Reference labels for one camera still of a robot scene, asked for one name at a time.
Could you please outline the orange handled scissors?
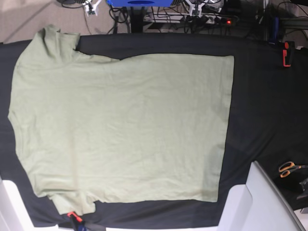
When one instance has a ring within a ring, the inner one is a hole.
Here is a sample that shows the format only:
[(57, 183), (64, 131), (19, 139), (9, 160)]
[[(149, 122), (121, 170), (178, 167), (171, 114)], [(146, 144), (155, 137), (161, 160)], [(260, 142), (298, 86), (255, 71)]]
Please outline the orange handled scissors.
[(278, 168), (278, 172), (280, 175), (280, 178), (286, 178), (288, 177), (291, 173), (299, 170), (299, 169), (304, 169), (307, 168), (308, 165), (297, 165), (292, 161), (285, 162)]

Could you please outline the red clamp right edge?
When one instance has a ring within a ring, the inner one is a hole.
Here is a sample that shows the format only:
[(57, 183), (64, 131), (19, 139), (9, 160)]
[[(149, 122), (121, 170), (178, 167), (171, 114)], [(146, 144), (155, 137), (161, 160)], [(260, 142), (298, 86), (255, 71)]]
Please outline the red clamp right edge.
[(295, 42), (294, 41), (286, 41), (284, 43), (284, 49), (282, 51), (282, 59), (284, 67), (291, 67), (293, 56), (295, 52)]

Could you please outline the blue plastic box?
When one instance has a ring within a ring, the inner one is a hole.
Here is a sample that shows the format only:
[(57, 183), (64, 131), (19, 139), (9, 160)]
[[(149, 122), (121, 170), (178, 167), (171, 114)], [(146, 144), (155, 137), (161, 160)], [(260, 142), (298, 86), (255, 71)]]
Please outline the blue plastic box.
[(107, 0), (114, 7), (169, 7), (173, 0)]

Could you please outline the white plastic bin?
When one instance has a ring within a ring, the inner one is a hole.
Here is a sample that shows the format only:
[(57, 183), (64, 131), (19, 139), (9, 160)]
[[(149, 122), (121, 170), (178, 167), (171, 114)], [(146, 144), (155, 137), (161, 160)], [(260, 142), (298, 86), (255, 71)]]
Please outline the white plastic bin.
[(304, 231), (305, 228), (261, 165), (252, 162), (245, 184), (228, 193), (218, 231)]

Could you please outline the red clamp front edge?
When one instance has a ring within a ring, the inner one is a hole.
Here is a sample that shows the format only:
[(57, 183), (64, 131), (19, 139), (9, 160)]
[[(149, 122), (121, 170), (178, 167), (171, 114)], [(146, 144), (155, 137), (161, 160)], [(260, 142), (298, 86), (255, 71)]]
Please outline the red clamp front edge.
[(67, 213), (67, 216), (70, 217), (72, 220), (76, 221), (76, 222), (83, 222), (83, 219), (81, 217), (79, 217), (75, 212), (69, 212)]

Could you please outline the green T-shirt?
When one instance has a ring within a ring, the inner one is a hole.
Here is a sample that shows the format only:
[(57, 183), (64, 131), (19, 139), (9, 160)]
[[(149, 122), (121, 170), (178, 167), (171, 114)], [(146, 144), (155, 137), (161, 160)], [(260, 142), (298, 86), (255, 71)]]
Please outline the green T-shirt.
[(8, 118), (38, 197), (59, 214), (95, 202), (216, 202), (234, 57), (158, 53), (123, 60), (76, 50), (47, 26), (18, 58)]

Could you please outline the red clamp edge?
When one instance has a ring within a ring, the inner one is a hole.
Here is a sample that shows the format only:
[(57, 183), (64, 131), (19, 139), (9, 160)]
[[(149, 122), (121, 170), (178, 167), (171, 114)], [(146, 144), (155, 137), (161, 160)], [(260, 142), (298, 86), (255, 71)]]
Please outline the red clamp edge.
[(83, 222), (83, 219), (81, 217), (79, 217), (75, 212), (69, 212), (67, 213), (67, 216), (70, 217), (72, 220), (76, 221), (76, 222)]
[(295, 52), (295, 42), (294, 41), (286, 41), (284, 43), (284, 49), (282, 51), (282, 59), (284, 67), (291, 67), (293, 56)]

